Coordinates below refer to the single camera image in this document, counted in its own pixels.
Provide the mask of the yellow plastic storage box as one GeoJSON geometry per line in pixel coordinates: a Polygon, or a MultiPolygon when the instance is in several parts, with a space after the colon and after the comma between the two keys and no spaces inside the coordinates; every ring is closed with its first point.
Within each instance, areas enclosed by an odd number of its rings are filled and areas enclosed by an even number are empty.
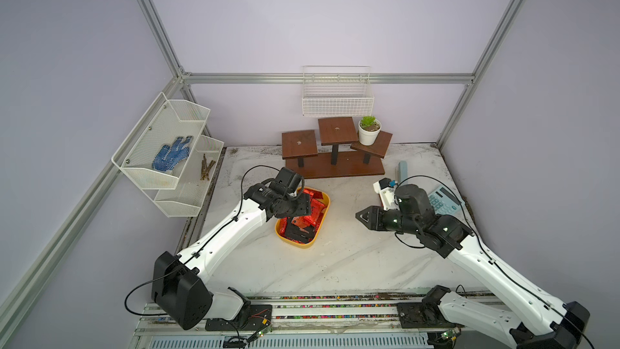
{"type": "Polygon", "coordinates": [[[306,187],[304,193],[310,195],[311,213],[301,217],[279,219],[274,230],[282,241],[295,247],[309,248],[315,242],[327,217],[330,198],[325,192],[311,187],[306,187]]]}

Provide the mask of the black tea bag packet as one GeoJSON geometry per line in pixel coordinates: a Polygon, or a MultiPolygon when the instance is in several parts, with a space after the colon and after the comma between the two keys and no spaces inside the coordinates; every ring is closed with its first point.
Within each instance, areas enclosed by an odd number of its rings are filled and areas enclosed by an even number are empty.
{"type": "Polygon", "coordinates": [[[292,218],[282,219],[279,235],[288,241],[298,244],[309,244],[316,236],[313,226],[300,227],[293,223],[292,218]]]}

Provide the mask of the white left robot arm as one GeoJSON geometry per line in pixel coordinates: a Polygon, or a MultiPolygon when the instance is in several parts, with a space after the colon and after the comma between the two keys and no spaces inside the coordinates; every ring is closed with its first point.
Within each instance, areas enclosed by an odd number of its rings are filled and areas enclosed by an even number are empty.
{"type": "Polygon", "coordinates": [[[162,253],[153,267],[151,297],[185,331],[204,318],[232,320],[245,307],[245,298],[232,288],[209,288],[225,258],[255,230],[272,218],[303,217],[312,213],[313,197],[306,192],[255,184],[237,207],[196,243],[176,255],[162,253]]]}

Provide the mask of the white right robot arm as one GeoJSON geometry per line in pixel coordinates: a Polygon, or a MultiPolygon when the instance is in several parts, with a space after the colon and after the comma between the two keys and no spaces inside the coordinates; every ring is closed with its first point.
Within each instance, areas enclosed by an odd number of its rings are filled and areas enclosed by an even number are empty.
{"type": "Polygon", "coordinates": [[[454,216],[402,213],[370,206],[356,213],[369,230],[413,234],[423,247],[476,277],[505,305],[499,310],[458,295],[441,285],[422,299],[421,314],[466,326],[511,348],[576,348],[586,339],[590,313],[580,303],[565,303],[513,270],[454,216]]]}

